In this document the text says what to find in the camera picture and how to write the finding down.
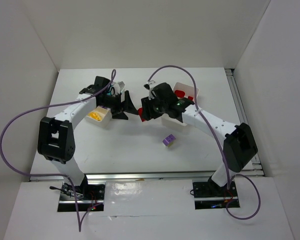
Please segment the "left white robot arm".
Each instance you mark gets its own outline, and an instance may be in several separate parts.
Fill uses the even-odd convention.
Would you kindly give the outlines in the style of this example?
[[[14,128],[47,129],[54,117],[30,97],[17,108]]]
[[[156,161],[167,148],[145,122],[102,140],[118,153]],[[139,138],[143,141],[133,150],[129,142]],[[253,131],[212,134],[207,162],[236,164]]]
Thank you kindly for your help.
[[[38,153],[63,175],[67,189],[75,188],[80,197],[88,189],[88,179],[74,158],[74,130],[97,107],[109,109],[112,118],[119,120],[127,120],[127,114],[138,114],[124,82],[96,76],[94,84],[83,88],[74,103],[53,117],[42,118],[39,124]]]

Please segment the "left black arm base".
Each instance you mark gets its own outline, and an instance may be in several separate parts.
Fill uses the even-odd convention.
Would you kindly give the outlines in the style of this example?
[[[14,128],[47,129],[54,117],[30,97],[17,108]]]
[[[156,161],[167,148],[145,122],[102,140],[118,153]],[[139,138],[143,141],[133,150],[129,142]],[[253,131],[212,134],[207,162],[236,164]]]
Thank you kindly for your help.
[[[73,189],[68,184],[63,183],[61,187],[50,186],[50,190],[59,191],[59,201],[57,211],[60,213],[75,212],[75,194]],[[105,199],[105,184],[88,184],[84,193],[76,191],[77,204],[79,212],[92,212],[104,211]]]

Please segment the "red curved lego brick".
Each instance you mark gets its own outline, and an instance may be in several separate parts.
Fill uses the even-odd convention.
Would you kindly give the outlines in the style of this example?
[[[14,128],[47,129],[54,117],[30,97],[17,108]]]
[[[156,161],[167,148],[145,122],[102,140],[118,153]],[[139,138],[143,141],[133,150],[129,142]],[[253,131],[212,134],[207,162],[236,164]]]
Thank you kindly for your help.
[[[184,91],[182,91],[182,90],[175,90],[174,91],[174,93],[175,93],[175,95],[178,97],[178,98],[184,98],[185,97],[185,95],[186,95],[186,93],[184,92]]]

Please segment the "large teal curved lego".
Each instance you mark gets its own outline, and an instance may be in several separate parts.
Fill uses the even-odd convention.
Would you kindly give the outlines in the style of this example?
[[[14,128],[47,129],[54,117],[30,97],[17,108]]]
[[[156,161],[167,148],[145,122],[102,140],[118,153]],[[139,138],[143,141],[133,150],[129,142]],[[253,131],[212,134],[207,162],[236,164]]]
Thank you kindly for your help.
[[[109,96],[113,96],[116,94],[116,89],[114,86],[111,86],[109,89],[108,89],[108,92],[107,92],[107,95]]]

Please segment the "yellow lego base piece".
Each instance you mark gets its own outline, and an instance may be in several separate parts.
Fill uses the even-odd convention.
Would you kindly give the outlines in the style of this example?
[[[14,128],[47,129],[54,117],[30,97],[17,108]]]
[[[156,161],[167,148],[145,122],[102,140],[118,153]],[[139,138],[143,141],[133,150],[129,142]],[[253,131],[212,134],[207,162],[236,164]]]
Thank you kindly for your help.
[[[90,118],[94,119],[95,121],[98,121],[98,122],[102,121],[101,116],[97,112],[92,111],[88,114],[88,116]]]

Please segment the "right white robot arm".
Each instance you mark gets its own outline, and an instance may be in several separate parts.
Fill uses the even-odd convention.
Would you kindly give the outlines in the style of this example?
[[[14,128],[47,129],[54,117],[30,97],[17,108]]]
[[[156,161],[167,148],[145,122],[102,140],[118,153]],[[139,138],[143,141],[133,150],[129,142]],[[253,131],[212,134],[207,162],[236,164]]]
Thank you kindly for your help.
[[[193,99],[178,97],[166,82],[156,84],[152,81],[144,87],[148,90],[148,96],[141,99],[142,119],[150,121],[167,115],[217,140],[217,146],[221,149],[222,165],[209,179],[215,186],[227,186],[258,153],[248,124],[227,122],[199,108]]]

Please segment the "purple rounded lego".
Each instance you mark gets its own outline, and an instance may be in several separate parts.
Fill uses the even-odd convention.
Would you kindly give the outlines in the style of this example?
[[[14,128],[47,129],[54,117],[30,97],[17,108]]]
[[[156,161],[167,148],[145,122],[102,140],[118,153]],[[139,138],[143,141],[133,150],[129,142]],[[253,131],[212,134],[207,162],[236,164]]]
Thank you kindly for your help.
[[[176,137],[173,134],[170,134],[162,140],[162,143],[166,147],[169,147],[174,143],[175,140],[176,140]]]

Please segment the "red lego cluster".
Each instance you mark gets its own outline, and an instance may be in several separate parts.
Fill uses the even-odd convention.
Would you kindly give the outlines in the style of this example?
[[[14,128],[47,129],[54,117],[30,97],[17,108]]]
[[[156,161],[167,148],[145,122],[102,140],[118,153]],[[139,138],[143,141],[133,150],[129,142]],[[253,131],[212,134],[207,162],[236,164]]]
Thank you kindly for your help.
[[[138,111],[138,115],[139,115],[141,121],[145,122],[146,120],[143,118],[143,108],[140,107],[137,111]]]

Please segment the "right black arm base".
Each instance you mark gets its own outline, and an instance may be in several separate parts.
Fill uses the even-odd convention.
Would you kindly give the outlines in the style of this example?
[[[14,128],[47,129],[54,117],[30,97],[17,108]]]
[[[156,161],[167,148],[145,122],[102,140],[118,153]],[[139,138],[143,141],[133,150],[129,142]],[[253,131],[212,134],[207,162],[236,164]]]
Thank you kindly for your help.
[[[234,181],[231,182],[230,189],[227,189],[227,186],[213,186],[208,181],[193,182],[189,193],[194,198],[196,210],[225,209],[227,204],[229,208],[240,207],[237,186]]]

